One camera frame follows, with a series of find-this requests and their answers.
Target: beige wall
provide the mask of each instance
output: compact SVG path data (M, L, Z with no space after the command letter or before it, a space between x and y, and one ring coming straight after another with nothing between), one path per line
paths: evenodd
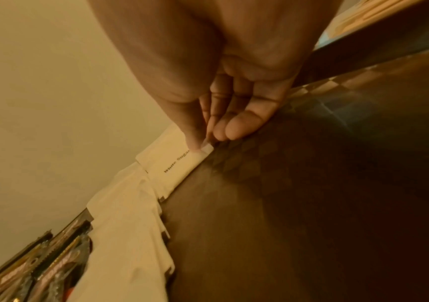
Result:
M0 264L167 125L84 0L0 0Z

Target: checkered pattern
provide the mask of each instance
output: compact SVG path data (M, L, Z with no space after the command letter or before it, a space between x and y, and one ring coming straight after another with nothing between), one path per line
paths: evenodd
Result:
M415 300L429 265L405 255L429 259L425 192L429 52L294 88L163 204L170 301Z

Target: human hand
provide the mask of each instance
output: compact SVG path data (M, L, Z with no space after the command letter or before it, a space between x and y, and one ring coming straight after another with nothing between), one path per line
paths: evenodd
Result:
M89 0L190 149L255 132L342 0Z

